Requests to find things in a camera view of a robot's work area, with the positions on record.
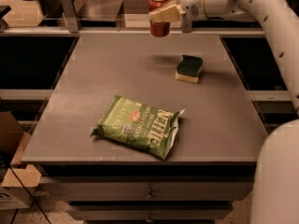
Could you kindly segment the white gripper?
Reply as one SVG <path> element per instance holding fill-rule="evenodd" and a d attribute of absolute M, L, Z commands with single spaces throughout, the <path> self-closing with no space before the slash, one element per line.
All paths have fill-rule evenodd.
<path fill-rule="evenodd" d="M 204 0 L 170 0 L 176 4 L 181 4 L 186 12 L 186 17 L 189 21 L 203 21 L 206 19 L 204 11 Z M 149 13 L 149 18 L 154 23 L 160 22 L 176 22 L 180 20 L 179 5 L 170 5 L 157 8 Z"/>

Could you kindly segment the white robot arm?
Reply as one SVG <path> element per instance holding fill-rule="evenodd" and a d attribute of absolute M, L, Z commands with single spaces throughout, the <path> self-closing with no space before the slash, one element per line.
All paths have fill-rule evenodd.
<path fill-rule="evenodd" d="M 222 18 L 257 21 L 263 28 L 279 72 L 299 108 L 299 18 L 286 0 L 169 0 L 149 13 L 153 22 L 181 21 L 185 32 L 193 21 Z M 260 150 L 250 224 L 299 224 L 299 120 L 276 128 Z"/>

